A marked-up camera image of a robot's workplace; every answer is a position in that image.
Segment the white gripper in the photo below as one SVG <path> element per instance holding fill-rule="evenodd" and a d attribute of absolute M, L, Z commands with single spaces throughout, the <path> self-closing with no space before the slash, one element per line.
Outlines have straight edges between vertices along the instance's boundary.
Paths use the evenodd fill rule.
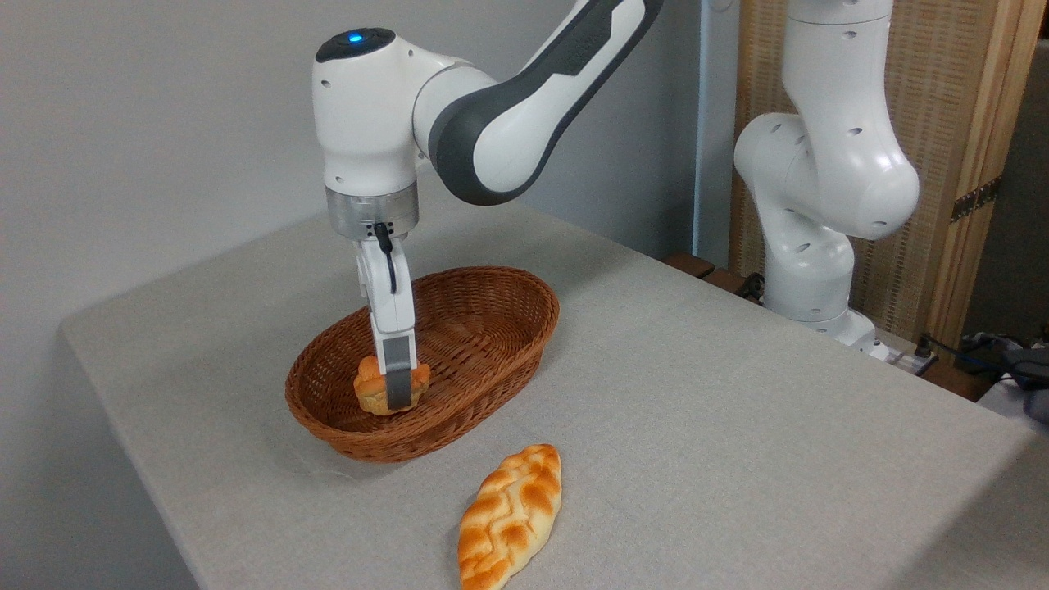
<path fill-rule="evenodd" d="M 386 386 L 388 410 L 411 406 L 411 372 L 418 368 L 415 299 L 403 240 L 386 253 L 378 239 L 356 243 L 357 271 L 370 303 L 374 350 Z"/>

